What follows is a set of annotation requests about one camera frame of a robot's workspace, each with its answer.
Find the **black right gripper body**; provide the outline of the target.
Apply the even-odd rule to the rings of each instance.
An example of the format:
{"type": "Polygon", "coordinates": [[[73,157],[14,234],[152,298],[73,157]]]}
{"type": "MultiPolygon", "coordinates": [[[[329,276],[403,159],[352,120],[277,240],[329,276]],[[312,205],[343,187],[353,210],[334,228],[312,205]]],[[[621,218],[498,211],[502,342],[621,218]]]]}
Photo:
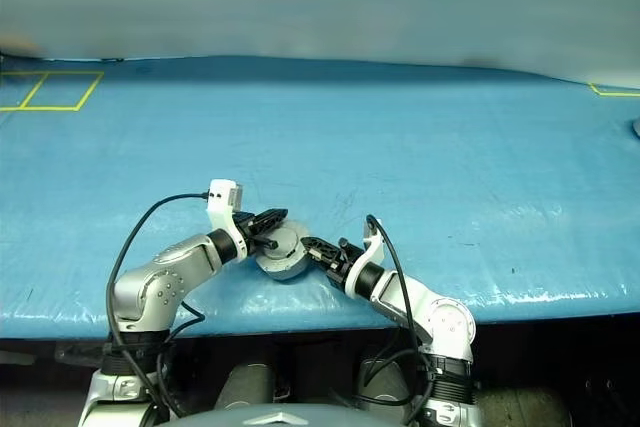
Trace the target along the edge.
{"type": "Polygon", "coordinates": [[[330,283],[336,288],[343,288],[349,271],[364,253],[364,250],[342,237],[337,246],[330,246],[327,254],[329,267],[326,275],[330,283]]]}

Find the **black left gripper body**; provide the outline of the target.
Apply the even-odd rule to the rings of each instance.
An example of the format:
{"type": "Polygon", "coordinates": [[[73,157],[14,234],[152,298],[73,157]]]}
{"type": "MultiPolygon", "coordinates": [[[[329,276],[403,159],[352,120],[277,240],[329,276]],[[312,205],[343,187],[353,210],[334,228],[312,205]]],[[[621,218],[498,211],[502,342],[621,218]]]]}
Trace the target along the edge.
{"type": "Polygon", "coordinates": [[[260,236],[260,231],[254,225],[256,215],[249,212],[235,212],[233,221],[242,235],[248,253],[254,253],[257,249],[256,238],[260,236]]]}

